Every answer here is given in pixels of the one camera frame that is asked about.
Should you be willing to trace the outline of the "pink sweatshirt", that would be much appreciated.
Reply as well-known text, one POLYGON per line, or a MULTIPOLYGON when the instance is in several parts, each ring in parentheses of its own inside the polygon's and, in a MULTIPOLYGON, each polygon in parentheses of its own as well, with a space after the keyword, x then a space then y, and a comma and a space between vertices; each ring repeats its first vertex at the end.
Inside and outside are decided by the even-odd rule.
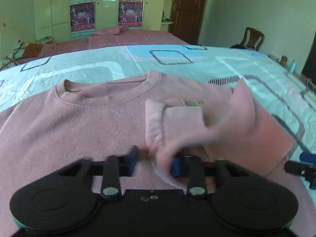
POLYGON ((81 158, 103 161, 140 149, 127 189, 184 189, 169 175, 186 148, 205 161, 227 159, 295 193, 291 229, 315 236, 315 206, 299 177, 285 173, 291 136, 251 93, 150 71, 95 85, 65 80, 1 113, 1 236, 14 234, 9 203, 21 187, 81 158))

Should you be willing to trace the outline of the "patterned light blue bedsheet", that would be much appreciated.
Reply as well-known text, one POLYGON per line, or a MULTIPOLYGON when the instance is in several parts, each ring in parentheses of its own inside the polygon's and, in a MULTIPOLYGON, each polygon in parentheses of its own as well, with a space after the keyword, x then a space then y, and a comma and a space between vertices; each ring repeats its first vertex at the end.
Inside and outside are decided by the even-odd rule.
POLYGON ((149 70, 234 86, 243 78, 258 101, 315 152, 315 96, 268 56, 197 45, 135 45, 77 51, 23 63, 1 72, 1 109, 68 79, 97 83, 149 70))

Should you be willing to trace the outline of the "teal bottle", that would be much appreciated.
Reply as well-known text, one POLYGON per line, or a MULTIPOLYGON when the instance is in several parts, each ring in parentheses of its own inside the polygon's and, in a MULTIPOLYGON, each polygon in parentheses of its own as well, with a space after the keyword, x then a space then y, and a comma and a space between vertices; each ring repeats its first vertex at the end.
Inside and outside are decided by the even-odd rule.
POLYGON ((289 66, 289 72, 290 72, 290 73, 294 73, 295 67, 296 67, 296 61, 293 60, 293 61, 291 62, 291 64, 290 64, 290 66, 289 66))

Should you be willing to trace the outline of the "wooden side table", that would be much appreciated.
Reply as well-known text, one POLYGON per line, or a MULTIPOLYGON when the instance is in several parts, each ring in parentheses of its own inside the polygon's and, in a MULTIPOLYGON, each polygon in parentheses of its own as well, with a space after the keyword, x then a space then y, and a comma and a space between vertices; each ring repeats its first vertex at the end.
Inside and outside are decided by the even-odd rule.
POLYGON ((302 74, 298 74, 295 71, 295 67, 294 67, 294 65, 296 64, 295 60, 293 60, 290 64, 288 64, 287 56, 282 55, 281 58, 277 58, 273 54, 268 54, 268 57, 276 61, 279 65, 281 65, 282 67, 286 69, 285 75, 294 76, 296 79, 302 82, 308 88, 308 90, 310 90, 312 93, 315 94, 315 84, 312 82, 311 78, 307 78, 306 76, 302 74))

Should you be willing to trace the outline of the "dark wooden chair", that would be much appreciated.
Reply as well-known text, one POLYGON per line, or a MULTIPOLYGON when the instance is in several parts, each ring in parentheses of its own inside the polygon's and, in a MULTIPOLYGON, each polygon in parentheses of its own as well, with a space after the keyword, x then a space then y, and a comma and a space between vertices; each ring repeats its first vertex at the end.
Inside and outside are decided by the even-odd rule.
POLYGON ((261 31, 246 27, 241 43, 234 44, 231 48, 259 51, 264 40, 265 35, 261 31))

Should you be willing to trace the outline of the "pink plaid bedsheet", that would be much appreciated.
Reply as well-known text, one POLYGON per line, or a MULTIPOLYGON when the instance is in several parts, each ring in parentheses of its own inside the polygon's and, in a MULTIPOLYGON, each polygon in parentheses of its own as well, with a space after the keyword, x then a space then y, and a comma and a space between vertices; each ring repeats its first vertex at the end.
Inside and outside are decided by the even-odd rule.
POLYGON ((50 57, 59 54, 71 53, 90 49, 99 49, 126 45, 149 45, 149 44, 187 44, 185 41, 177 38, 166 31, 147 31, 129 29, 121 35, 95 35, 91 34, 88 38, 54 42, 44 44, 41 52, 36 58, 21 58, 18 60, 19 65, 37 60, 40 58, 50 57))

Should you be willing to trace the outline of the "orange striped pillow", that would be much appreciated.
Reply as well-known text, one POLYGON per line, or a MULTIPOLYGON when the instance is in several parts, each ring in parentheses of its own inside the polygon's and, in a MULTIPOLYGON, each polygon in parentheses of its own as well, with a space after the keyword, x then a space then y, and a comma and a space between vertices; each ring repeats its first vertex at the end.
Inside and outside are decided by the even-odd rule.
POLYGON ((21 58, 36 58, 43 48, 41 43, 30 43, 28 44, 22 54, 21 58))

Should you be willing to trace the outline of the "floral patterned pillow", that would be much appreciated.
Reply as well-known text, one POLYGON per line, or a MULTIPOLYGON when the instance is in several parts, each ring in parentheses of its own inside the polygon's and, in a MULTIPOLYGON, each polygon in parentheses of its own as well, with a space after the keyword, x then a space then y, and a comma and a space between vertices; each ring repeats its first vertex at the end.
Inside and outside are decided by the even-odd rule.
POLYGON ((24 41, 21 39, 17 40, 13 45, 11 52, 1 60, 1 71, 19 65, 18 60, 22 58, 25 47, 26 43, 24 41))

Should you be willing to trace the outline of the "lower left pink poster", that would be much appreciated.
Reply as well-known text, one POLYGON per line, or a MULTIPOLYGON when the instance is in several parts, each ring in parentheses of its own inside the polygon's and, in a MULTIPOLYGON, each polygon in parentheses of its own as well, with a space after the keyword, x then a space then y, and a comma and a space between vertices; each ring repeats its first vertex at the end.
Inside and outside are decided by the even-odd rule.
POLYGON ((70 5, 71 32, 95 28, 95 3, 87 2, 70 5))

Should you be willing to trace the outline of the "pink poster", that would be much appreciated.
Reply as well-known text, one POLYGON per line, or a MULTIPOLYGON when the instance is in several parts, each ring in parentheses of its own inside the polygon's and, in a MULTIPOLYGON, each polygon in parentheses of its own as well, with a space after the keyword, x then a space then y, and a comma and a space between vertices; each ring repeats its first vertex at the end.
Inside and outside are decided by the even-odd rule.
POLYGON ((139 28, 142 27, 143 1, 119 1, 118 25, 139 28))
POLYGON ((95 3, 87 2, 70 5, 71 32, 95 28, 95 3))

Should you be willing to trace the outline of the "lower right pink poster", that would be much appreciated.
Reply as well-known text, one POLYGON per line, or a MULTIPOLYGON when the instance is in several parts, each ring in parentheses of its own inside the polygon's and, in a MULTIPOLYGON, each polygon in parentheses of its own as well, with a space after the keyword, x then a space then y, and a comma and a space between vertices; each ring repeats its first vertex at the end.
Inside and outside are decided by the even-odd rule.
POLYGON ((119 1, 118 25, 139 28, 142 27, 143 1, 119 1))

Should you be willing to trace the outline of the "brown wooden door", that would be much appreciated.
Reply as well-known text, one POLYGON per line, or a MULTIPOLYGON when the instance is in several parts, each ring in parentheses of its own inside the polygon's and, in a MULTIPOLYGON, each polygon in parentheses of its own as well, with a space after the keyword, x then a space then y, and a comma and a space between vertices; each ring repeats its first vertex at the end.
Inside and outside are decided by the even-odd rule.
POLYGON ((169 32, 177 38, 197 44, 207 0, 174 0, 169 32))

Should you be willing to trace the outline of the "cream round headboard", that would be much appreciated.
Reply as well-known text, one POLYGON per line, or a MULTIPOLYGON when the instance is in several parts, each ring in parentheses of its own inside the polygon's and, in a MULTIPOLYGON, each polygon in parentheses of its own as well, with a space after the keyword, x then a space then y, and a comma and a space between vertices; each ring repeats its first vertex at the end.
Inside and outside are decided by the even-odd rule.
POLYGON ((1 59, 9 54, 18 40, 33 42, 34 35, 20 21, 8 13, 1 12, 1 59))

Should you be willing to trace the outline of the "cream glossy wardrobe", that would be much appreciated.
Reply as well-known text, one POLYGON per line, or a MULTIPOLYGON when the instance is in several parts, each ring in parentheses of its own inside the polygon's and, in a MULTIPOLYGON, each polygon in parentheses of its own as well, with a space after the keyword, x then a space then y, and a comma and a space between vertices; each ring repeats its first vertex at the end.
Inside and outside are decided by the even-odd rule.
MULTIPOLYGON (((119 1, 128 0, 34 0, 34 22, 37 39, 52 36, 58 42, 85 39, 95 31, 118 25, 119 1), (70 5, 94 2, 95 28, 71 32, 70 5)), ((159 31, 161 29, 164 0, 143 1, 142 27, 136 29, 159 31)))

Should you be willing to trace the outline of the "corner wall shelves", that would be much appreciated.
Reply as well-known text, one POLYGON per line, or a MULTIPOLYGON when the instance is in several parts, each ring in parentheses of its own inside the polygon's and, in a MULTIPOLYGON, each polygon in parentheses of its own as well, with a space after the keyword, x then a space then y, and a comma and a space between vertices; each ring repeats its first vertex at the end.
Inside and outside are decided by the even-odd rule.
POLYGON ((172 25, 171 16, 173 12, 174 2, 176 0, 164 0, 163 3, 163 13, 162 13, 162 22, 161 30, 168 31, 169 25, 172 25))

